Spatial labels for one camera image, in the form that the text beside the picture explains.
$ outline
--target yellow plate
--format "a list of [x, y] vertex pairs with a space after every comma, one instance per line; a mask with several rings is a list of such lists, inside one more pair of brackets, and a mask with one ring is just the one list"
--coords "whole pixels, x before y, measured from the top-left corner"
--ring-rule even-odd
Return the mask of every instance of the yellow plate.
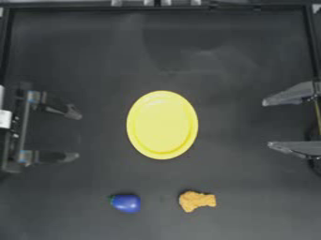
[[134, 103], [127, 117], [127, 133], [135, 149], [147, 157], [170, 159], [191, 147], [198, 131], [192, 106], [178, 94], [156, 91]]

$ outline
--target orange object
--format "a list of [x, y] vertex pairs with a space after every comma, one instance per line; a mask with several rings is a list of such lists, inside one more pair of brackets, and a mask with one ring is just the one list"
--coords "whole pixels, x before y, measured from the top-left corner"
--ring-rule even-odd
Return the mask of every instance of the orange object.
[[191, 213], [201, 206], [215, 207], [215, 196], [213, 194], [187, 191], [179, 196], [179, 204], [186, 213]]

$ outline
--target black surface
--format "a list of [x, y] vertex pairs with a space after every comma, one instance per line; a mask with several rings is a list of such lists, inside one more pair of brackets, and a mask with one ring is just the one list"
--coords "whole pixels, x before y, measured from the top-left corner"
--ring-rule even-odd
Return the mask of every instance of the black surface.
[[[7, 83], [32, 81], [84, 114], [35, 114], [28, 145], [81, 157], [3, 182], [0, 239], [320, 239], [321, 179], [266, 147], [303, 139], [312, 105], [261, 107], [310, 77], [299, 12], [17, 12]], [[126, 133], [154, 90], [182, 94], [199, 118], [192, 148], [164, 162]], [[184, 214], [184, 189], [214, 193], [218, 207]], [[108, 206], [122, 192], [140, 195], [139, 214]]]

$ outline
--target blue object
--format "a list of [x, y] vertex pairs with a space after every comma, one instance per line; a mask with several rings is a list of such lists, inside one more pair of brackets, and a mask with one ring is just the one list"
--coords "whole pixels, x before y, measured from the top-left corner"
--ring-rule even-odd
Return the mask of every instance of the blue object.
[[112, 195], [110, 196], [110, 204], [124, 213], [140, 211], [140, 198], [135, 195]]

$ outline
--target black table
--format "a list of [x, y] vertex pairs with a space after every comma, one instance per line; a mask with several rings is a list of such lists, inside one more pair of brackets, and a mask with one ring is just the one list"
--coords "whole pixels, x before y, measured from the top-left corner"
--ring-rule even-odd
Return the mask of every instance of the black table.
[[[7, 84], [32, 82], [84, 114], [73, 122], [35, 113], [28, 147], [81, 157], [1, 183], [0, 239], [320, 239], [321, 179], [266, 147], [302, 140], [313, 108], [261, 107], [312, 79], [301, 17], [17, 9]], [[199, 118], [191, 149], [162, 162], [135, 151], [126, 132], [131, 104], [154, 90], [179, 93]], [[186, 189], [214, 193], [217, 208], [186, 214]], [[123, 192], [142, 197], [136, 215], [108, 205]]]

